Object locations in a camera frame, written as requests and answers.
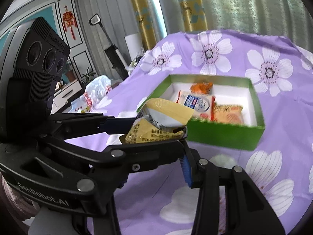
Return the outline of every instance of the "red hanging ornament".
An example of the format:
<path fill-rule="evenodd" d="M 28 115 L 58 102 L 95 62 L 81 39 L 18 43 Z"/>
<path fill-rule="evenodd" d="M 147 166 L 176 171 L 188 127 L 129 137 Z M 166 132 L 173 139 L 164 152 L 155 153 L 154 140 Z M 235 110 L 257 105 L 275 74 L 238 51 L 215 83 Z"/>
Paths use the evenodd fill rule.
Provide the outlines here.
<path fill-rule="evenodd" d="M 67 32 L 67 28 L 71 29 L 71 33 L 73 36 L 73 39 L 76 40 L 76 37 L 74 35 L 73 27 L 75 26 L 77 28 L 77 21 L 74 16 L 74 14 L 67 9 L 67 6 L 64 6 L 65 8 L 65 13 L 63 13 L 63 27 L 64 31 Z"/>

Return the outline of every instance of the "purple tablecloth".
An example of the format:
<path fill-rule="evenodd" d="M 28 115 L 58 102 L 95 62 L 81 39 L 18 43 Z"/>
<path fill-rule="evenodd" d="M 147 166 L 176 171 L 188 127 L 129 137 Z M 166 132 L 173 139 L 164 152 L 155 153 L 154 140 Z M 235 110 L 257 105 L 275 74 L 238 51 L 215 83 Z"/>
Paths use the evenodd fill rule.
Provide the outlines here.
<path fill-rule="evenodd" d="M 248 152 L 188 144 L 218 166 L 242 166 L 289 233 L 313 199 L 312 61 L 311 53 L 286 37 L 228 30 L 172 34 L 147 52 L 132 75 L 95 111 L 134 117 L 140 104 L 170 73 L 250 77 L 266 124 L 258 147 Z M 69 142 L 94 151 L 120 143 L 118 136 L 106 133 Z M 220 192 L 219 232 L 223 233 L 222 187 Z M 178 162 L 131 174 L 124 188 L 115 193 L 121 231 L 124 235 L 190 234 L 197 196 L 197 189 L 186 187 Z"/>

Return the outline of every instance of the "flower pot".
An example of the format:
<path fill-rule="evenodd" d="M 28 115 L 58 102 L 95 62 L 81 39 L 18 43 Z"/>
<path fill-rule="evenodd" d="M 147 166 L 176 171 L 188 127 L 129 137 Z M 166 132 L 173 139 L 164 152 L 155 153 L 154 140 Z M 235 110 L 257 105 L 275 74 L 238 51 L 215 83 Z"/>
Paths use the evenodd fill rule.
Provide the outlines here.
<path fill-rule="evenodd" d="M 68 71 L 67 73 L 65 73 L 65 75 L 67 76 L 68 80 L 70 82 L 73 82 L 76 80 L 74 72 L 72 70 Z"/>

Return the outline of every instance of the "metal bolt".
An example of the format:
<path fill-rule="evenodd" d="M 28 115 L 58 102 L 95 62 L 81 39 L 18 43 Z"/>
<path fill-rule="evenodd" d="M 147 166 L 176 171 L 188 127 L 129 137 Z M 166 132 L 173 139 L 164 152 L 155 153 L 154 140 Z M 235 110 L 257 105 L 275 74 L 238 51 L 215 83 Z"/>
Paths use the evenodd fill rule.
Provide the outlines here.
<path fill-rule="evenodd" d="M 240 166 L 235 166 L 234 171 L 240 173 L 240 172 L 242 172 L 242 168 Z"/>
<path fill-rule="evenodd" d="M 120 157 L 120 156 L 122 156 L 124 154 L 124 152 L 122 151 L 122 150 L 120 150 L 120 149 L 115 149 L 115 150 L 112 150 L 111 151 L 111 155 L 113 156 L 113 157 Z"/>
<path fill-rule="evenodd" d="M 138 171 L 138 170 L 140 170 L 140 165 L 139 165 L 139 164 L 134 164 L 134 165 L 131 167 L 131 169 L 132 169 L 133 171 Z"/>
<path fill-rule="evenodd" d="M 209 163 L 209 161 L 206 160 L 206 159 L 200 159 L 200 160 L 199 160 L 199 164 L 200 164 L 200 165 L 207 165 L 208 163 Z"/>
<path fill-rule="evenodd" d="M 90 179 L 81 179 L 76 186 L 80 192 L 90 192 L 94 189 L 94 182 Z"/>

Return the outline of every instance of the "open box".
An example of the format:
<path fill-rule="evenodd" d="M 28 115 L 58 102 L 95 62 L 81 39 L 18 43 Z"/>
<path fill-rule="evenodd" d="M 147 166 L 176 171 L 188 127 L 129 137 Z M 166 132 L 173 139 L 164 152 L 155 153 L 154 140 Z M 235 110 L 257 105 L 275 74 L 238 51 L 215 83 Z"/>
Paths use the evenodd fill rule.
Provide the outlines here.
<path fill-rule="evenodd" d="M 212 82 L 212 95 L 217 104 L 242 105 L 244 125 L 218 123 L 192 118 L 187 124 L 188 140 L 200 143 L 254 150 L 265 130 L 258 96 L 248 78 L 197 74 L 169 75 L 147 98 L 176 102 L 179 90 L 190 91 L 194 83 Z"/>

